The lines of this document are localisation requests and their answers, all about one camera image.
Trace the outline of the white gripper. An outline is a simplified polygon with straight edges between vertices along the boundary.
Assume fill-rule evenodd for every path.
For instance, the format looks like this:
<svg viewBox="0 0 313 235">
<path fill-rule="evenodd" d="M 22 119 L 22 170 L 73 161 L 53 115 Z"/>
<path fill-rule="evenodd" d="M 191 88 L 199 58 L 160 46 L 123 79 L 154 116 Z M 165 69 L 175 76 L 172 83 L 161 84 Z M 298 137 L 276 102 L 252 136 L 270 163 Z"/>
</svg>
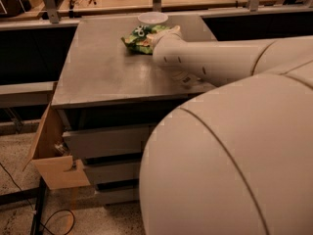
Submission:
<svg viewBox="0 0 313 235">
<path fill-rule="evenodd" d="M 179 25 L 176 25 L 171 29 L 166 29 L 166 30 L 160 31 L 158 33 L 148 34 L 147 40 L 150 44 L 150 47 L 155 48 L 157 46 L 157 44 L 159 43 L 159 41 L 164 36 L 169 37 L 169 36 L 174 36 L 174 35 L 178 36 L 179 38 L 182 37 L 181 27 Z"/>
</svg>

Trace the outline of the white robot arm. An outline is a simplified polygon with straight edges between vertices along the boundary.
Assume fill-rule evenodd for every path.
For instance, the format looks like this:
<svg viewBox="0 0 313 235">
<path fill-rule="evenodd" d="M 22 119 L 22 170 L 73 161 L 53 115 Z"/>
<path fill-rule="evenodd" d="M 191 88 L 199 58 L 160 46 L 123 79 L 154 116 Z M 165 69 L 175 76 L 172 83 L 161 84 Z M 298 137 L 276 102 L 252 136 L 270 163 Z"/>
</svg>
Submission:
<svg viewBox="0 0 313 235">
<path fill-rule="evenodd" d="M 155 63 L 211 89 L 154 129 L 141 162 L 147 235 L 313 235 L 313 38 L 151 37 Z"/>
</svg>

